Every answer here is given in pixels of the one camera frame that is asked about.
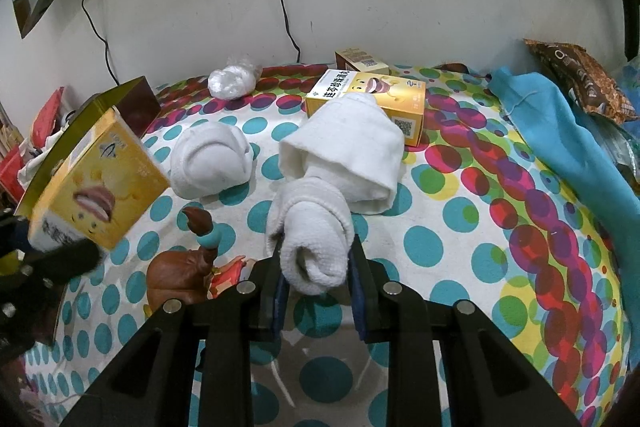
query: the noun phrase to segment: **metal screw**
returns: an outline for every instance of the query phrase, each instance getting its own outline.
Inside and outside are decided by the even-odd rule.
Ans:
[[[251,281],[242,281],[238,283],[236,290],[242,295],[247,295],[255,290],[255,284]]]
[[[2,313],[9,318],[15,315],[15,306],[11,302],[5,302],[1,309]]]
[[[396,281],[389,281],[385,282],[382,289],[389,295],[398,295],[402,291],[402,285]]]
[[[476,305],[471,301],[460,301],[456,304],[456,308],[465,315],[472,315],[476,311]]]
[[[175,313],[182,308],[182,303],[178,299],[169,299],[162,305],[162,310],[165,313]]]

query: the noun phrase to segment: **cartoon mouth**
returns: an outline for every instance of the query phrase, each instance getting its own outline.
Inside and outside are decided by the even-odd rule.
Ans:
[[[77,190],[74,192],[74,200],[101,221],[110,222],[116,198],[107,187],[97,185]]]
[[[367,82],[367,87],[365,89],[365,92],[368,92],[371,94],[375,94],[377,92],[387,92],[389,90],[389,87],[391,86],[389,86],[386,82],[383,82],[379,78],[372,76],[369,79],[369,82]]]

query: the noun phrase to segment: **yellow box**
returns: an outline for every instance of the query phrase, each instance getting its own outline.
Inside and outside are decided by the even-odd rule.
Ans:
[[[347,48],[336,51],[335,64],[339,70],[389,74],[389,66],[360,48]]]
[[[313,115],[325,102],[347,92],[368,92],[400,128],[405,145],[416,146],[422,135],[425,90],[426,84],[420,80],[388,74],[327,70],[306,96],[306,114]]]
[[[47,251],[88,237],[111,250],[168,186],[162,169],[110,108],[38,198],[29,242]]]

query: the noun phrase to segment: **polka dot sheet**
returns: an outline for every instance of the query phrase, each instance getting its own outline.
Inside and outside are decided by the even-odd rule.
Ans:
[[[28,377],[55,421],[145,320],[149,261],[162,250],[196,248],[180,209],[212,213],[222,229],[220,263],[264,257],[266,216],[284,183],[278,142],[306,120],[304,93],[323,71],[268,68],[254,93],[231,102],[211,99],[205,78],[160,91],[162,113],[143,143],[163,167],[185,128],[220,121],[246,134],[254,173],[200,201],[167,190],[94,272],[70,282],[54,346],[26,354]],[[629,338],[606,232],[535,158],[483,79],[406,66],[394,73],[427,83],[424,131],[404,154],[392,208],[353,215],[367,257],[426,299],[476,302],[582,425],[599,425],[624,379]],[[256,425],[385,425],[388,345],[358,341],[345,288],[291,295],[282,338],[253,343],[251,362]],[[191,393],[196,426],[198,373]]]

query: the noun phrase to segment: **figurine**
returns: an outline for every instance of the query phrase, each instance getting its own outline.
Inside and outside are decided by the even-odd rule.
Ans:
[[[200,247],[197,250],[163,251],[149,263],[146,269],[146,299],[150,313],[154,313],[167,299],[195,304],[206,301],[209,291],[209,298],[215,298],[226,288],[238,283],[242,269],[247,264],[245,256],[238,255],[224,266],[214,267],[222,239],[220,228],[214,226],[211,215],[202,208],[187,206],[181,212],[187,216],[187,226],[196,234]]]

